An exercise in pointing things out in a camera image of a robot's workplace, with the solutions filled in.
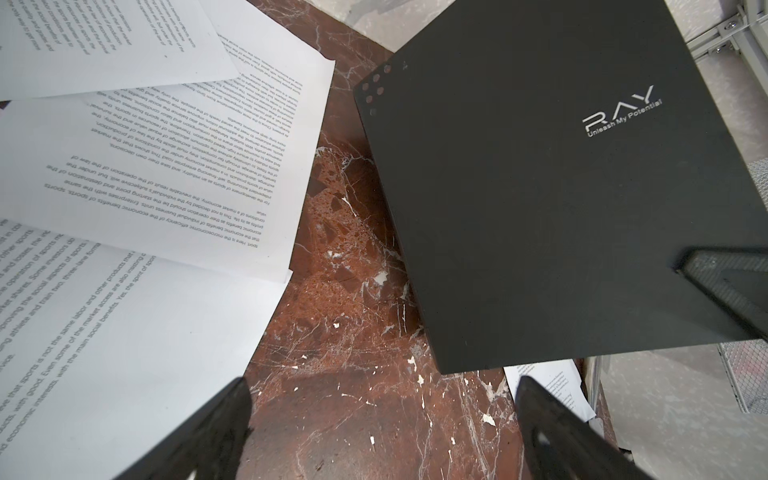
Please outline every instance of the black box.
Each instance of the black box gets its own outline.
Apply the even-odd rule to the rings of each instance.
[[[749,339],[768,214],[662,0],[458,0],[355,89],[443,373]]]

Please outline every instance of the metal mesh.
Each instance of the metal mesh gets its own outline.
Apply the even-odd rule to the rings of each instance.
[[[763,203],[768,205],[768,158],[748,167]],[[768,343],[728,342],[718,349],[741,410],[768,415]]]

